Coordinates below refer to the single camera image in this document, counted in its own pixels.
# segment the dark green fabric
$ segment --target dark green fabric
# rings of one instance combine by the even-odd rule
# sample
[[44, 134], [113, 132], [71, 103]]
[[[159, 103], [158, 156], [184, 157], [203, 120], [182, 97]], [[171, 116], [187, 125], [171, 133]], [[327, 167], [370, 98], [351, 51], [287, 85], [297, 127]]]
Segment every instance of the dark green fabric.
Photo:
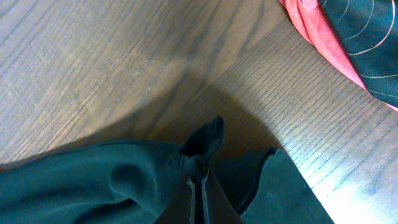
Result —
[[398, 107], [398, 2], [320, 0], [372, 96]]
[[[331, 222], [283, 149], [212, 161], [224, 130], [222, 118], [216, 118], [182, 145], [107, 142], [2, 172], [0, 223], [153, 223], [181, 178], [208, 166], [246, 223], [275, 223], [280, 215], [297, 218], [308, 210]], [[268, 189], [285, 200], [263, 200]], [[296, 223], [317, 223], [303, 217]]]

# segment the wood grain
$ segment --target wood grain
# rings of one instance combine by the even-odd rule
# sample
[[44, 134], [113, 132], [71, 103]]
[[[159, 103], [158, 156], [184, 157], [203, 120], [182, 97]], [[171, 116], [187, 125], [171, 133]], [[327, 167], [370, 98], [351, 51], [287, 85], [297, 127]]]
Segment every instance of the wood grain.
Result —
[[0, 2], [0, 163], [116, 138], [281, 145], [336, 223], [398, 223], [398, 115], [271, 1]]

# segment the red cloth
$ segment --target red cloth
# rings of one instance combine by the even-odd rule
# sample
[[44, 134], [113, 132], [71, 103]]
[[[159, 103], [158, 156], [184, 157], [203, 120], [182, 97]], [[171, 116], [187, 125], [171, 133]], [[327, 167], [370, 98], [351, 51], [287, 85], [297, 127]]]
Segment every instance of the red cloth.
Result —
[[342, 74], [366, 90], [318, 0], [279, 0], [298, 32]]

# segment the wooden surface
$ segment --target wooden surface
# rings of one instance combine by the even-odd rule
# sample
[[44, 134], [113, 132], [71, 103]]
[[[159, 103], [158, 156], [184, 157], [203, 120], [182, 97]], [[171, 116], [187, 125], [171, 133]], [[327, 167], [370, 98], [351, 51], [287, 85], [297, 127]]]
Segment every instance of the wooden surface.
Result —
[[398, 223], [398, 114], [277, 0], [5, 0], [0, 26], [3, 167], [107, 139], [182, 141], [220, 114], [221, 156], [281, 145], [336, 223]]

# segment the cloth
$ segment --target cloth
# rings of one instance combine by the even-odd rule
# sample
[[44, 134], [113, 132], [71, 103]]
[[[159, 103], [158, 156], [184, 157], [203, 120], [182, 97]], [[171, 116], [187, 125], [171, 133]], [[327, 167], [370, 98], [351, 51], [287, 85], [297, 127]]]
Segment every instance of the cloth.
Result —
[[[376, 98], [379, 98], [382, 101], [385, 101], [386, 103], [390, 103], [387, 104], [389, 105], [392, 109], [398, 111], [397, 108], [397, 104], [394, 101], [391, 100], [387, 100], [387, 96], [386, 95], [381, 95], [381, 94], [376, 94], [375, 91], [376, 90], [372, 90], [370, 87], [368, 87], [369, 84], [369, 78], [367, 77], [363, 77], [360, 76], [359, 73], [361, 75], [363, 70], [365, 70], [365, 73], [368, 74], [369, 72], [374, 73], [377, 70], [377, 73], [383, 73], [384, 72], [392, 72], [392, 74], [397, 74], [398, 72], [395, 72], [396, 69], [393, 70], [386, 70], [383, 69], [382, 66], [379, 66], [376, 70], [375, 68], [370, 68], [369, 66], [369, 61], [371, 61], [372, 64], [374, 64], [374, 59], [375, 58], [369, 58], [368, 60], [362, 60], [362, 62], [360, 60], [353, 60], [354, 62], [354, 66], [351, 63], [351, 58], [350, 56], [354, 56], [354, 55], [348, 55], [346, 53], [346, 50], [344, 47], [348, 47], [346, 46], [345, 41], [343, 40], [343, 44], [340, 41], [339, 38], [339, 30], [344, 30], [344, 32], [347, 31], [347, 29], [352, 29], [353, 32], [358, 31], [362, 32], [362, 34], [359, 35], [365, 35], [365, 33], [363, 31], [358, 30], [359, 24], [362, 24], [363, 26], [367, 23], [368, 18], [366, 18], [366, 20], [364, 20], [364, 16], [369, 16], [369, 13], [362, 13], [364, 12], [361, 8], [362, 6], [362, 2], [357, 2], [356, 5], [357, 7], [353, 7], [352, 3], [350, 7], [347, 7], [347, 13], [352, 13], [352, 15], [355, 15], [353, 17], [350, 17], [351, 22], [349, 22], [349, 19], [346, 19], [348, 17], [343, 17], [344, 20], [346, 22], [341, 22], [340, 16], [344, 13], [346, 6], [348, 5], [347, 2], [349, 2], [349, 0], [344, 0], [344, 1], [338, 1], [335, 2], [333, 1], [333, 4], [331, 1], [328, 0], [321, 0], [321, 3], [318, 2], [318, 0], [280, 0], [280, 2], [284, 5], [284, 7], [286, 8], [290, 19], [292, 20], [293, 25], [295, 26], [295, 28], [298, 30], [298, 32], [303, 36], [303, 38], [305, 40], [307, 40], [309, 43], [311, 43], [312, 45], [315, 46], [315, 48], [334, 66], [336, 67], [342, 74], [344, 74], [345, 76], [347, 76], [350, 80], [352, 80], [353, 82], [355, 82], [355, 84], [359, 85], [360, 87], [362, 87], [365, 90], [368, 90], [370, 92], [370, 94], [372, 94], [373, 96], [375, 96]], [[324, 10], [326, 10], [326, 12], [328, 11], [328, 7], [334, 5], [333, 10], [338, 7], [340, 10], [339, 12], [341, 14], [338, 14], [339, 16], [336, 18], [334, 18], [335, 20], [333, 20], [332, 18], [331, 21], [332, 23], [330, 23], [329, 18], [327, 18]], [[328, 14], [328, 16], [334, 15], [334, 12], [331, 12]], [[355, 37], [350, 38], [349, 39], [350, 42], [356, 42], [358, 41], [358, 39], [356, 39]], [[391, 62], [389, 63], [389, 65], [398, 65], [397, 60], [398, 60], [398, 56], [397, 56], [397, 51], [394, 50], [396, 49], [396, 44], [395, 47], [393, 45], [393, 42], [391, 42], [390, 44], [390, 51], [388, 51], [387, 53], [385, 52], [378, 52], [378, 53], [374, 53], [374, 55], [378, 55], [381, 56], [384, 59], [390, 58], [392, 59]], [[389, 77], [388, 80], [386, 80], [386, 82], [383, 83], [383, 86], [387, 86], [388, 90], [392, 90], [393, 93], [391, 94], [391, 92], [388, 92], [388, 95], [396, 95], [398, 93], [398, 90], [396, 89], [396, 80], [391, 81], [392, 77]], [[379, 84], [379, 80], [381, 79], [375, 79], [375, 78], [370, 78], [370, 81], [374, 81], [376, 80], [377, 83]], [[371, 84], [372, 88], [376, 87], [377, 89], [377, 84]]]
[[395, 0], [320, 2], [370, 94], [398, 106]]
[[0, 173], [0, 223], [153, 223], [184, 176], [210, 167], [246, 223], [332, 223], [283, 149], [214, 159], [216, 118], [184, 144], [114, 141]]

